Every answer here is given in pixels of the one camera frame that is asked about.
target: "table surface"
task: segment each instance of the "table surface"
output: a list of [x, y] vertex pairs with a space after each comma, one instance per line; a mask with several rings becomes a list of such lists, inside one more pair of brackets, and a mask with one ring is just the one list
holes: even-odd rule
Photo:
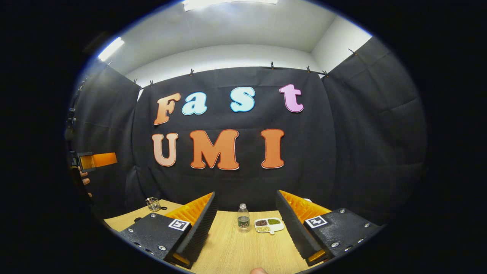
[[[165, 200], [159, 201], [161, 207], [168, 208], [156, 212], [161, 215], [181, 206]], [[105, 219], [105, 222], [113, 229], [122, 231], [134, 224], [135, 218], [150, 213], [152, 211], [143, 207]], [[284, 229], [276, 231], [274, 235], [255, 231], [253, 220], [270, 217], [282, 220], [279, 211], [250, 212], [250, 231], [243, 234], [238, 231], [236, 211], [218, 211], [198, 260], [191, 270], [186, 270], [196, 274], [249, 274], [250, 270], [262, 267], [270, 274], [293, 274], [310, 269], [294, 246], [285, 224]]]

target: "green beans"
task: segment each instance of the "green beans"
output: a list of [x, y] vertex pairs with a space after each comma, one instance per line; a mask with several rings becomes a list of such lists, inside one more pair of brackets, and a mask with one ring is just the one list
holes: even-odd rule
[[269, 222], [270, 225], [275, 225], [275, 224], [280, 224], [281, 222], [279, 222], [278, 220], [275, 220], [275, 219], [268, 219], [267, 220]]

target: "fluorescent light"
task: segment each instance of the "fluorescent light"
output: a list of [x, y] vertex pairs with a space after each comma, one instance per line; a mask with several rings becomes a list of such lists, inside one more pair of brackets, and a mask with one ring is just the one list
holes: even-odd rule
[[189, 11], [197, 8], [202, 8], [214, 4], [230, 3], [230, 2], [258, 2], [277, 4], [278, 0], [184, 0], [184, 11]]
[[117, 38], [115, 41], [113, 41], [110, 45], [108, 45], [107, 48], [105, 48], [100, 55], [98, 55], [98, 58], [100, 60], [105, 61], [110, 55], [112, 55], [121, 45], [123, 45], [125, 42], [122, 40], [122, 38]]

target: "glass cup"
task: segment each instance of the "glass cup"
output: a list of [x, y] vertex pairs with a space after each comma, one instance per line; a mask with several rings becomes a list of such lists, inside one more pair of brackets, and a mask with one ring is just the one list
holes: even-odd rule
[[147, 203], [147, 207], [151, 211], [156, 212], [156, 211], [159, 211], [161, 209], [161, 205], [159, 204], [159, 200], [157, 198], [154, 198], [154, 197], [147, 198], [146, 203]]

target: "white wall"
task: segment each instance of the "white wall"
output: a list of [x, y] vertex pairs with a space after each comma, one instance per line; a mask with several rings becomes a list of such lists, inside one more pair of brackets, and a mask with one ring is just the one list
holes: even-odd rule
[[348, 49], [356, 51], [371, 37], [360, 27], [337, 15], [311, 52], [320, 67], [318, 71], [330, 72], [352, 54]]
[[187, 75], [191, 69], [195, 73], [233, 67], [275, 67], [320, 71], [311, 54], [295, 49], [266, 45], [221, 45], [180, 52], [144, 65], [125, 75], [130, 80], [145, 87], [173, 77]]

